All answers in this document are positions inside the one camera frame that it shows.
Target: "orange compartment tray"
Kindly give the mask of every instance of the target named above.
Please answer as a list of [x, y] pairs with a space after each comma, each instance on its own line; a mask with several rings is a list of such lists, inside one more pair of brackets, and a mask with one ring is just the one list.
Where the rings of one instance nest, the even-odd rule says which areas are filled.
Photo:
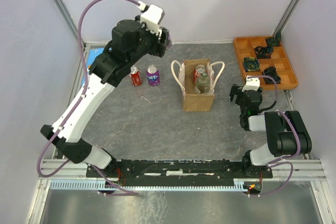
[[[270, 59], [258, 59], [260, 63], [260, 71], [257, 72], [246, 72], [243, 65], [243, 59], [245, 57], [257, 58], [254, 48], [257, 46], [266, 47], [265, 39], [270, 37], [243, 37], [235, 38], [233, 45], [236, 51], [237, 62], [240, 69], [240, 74], [243, 81], [245, 81], [246, 76], [261, 76], [262, 71], [270, 66], [274, 66], [277, 69], [278, 75], [281, 77], [281, 83], [278, 84], [278, 89], [294, 89], [299, 85], [299, 82], [295, 76], [293, 68], [289, 62], [287, 54], [280, 42], [280, 47], [273, 47], [274, 52]], [[274, 90], [274, 84], [265, 84], [263, 78], [260, 78], [260, 86], [264, 90]]]

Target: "red soda can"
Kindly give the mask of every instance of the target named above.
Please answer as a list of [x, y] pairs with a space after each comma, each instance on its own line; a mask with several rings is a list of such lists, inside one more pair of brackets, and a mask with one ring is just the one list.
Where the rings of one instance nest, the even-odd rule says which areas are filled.
[[203, 72], [205, 72], [206, 71], [206, 69], [205, 69], [205, 66], [204, 65], [202, 65], [202, 64], [200, 64], [200, 65], [197, 65], [196, 67], [195, 67], [195, 70], [194, 70], [194, 84], [196, 84], [196, 80], [197, 80], [197, 78], [203, 73]]
[[142, 80], [140, 77], [140, 69], [137, 66], [131, 67], [131, 73], [130, 73], [132, 85], [137, 87], [142, 84]]

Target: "blue object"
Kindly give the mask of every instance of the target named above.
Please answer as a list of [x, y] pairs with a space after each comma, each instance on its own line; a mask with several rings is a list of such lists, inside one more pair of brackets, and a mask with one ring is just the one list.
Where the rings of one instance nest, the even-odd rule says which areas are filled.
[[103, 52], [103, 48], [91, 49], [89, 52], [88, 61], [86, 63], [86, 68], [89, 71], [89, 67], [94, 62], [95, 58]]

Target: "red wire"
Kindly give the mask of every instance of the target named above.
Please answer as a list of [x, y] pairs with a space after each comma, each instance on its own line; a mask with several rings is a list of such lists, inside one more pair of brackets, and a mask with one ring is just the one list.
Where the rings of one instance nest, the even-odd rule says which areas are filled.
[[119, 168], [115, 169], [115, 171], [118, 173], [118, 182], [120, 182], [120, 176], [122, 176], [123, 178], [122, 186], [124, 186], [126, 181], [125, 176], [123, 175], [123, 173], [120, 171]]

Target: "brown paper bag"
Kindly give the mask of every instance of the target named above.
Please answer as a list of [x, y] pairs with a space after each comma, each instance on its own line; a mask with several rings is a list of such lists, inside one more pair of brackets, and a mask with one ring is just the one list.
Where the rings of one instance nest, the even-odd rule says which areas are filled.
[[[174, 72], [174, 64], [180, 66], [178, 72], [179, 78], [176, 77]], [[214, 80], [214, 70], [212, 69], [213, 65], [222, 64], [222, 68], [219, 71], [216, 79]], [[193, 82], [194, 70], [195, 67], [199, 64], [206, 66], [206, 72], [210, 76], [210, 89], [208, 94], [196, 94], [195, 84]], [[215, 95], [215, 86], [219, 76], [224, 70], [225, 64], [222, 61], [218, 61], [210, 64], [209, 59], [200, 59], [200, 60], [184, 60], [182, 64], [174, 60], [171, 64], [171, 70], [173, 77], [180, 85], [183, 95], [183, 111], [210, 111], [212, 103], [214, 101]]]

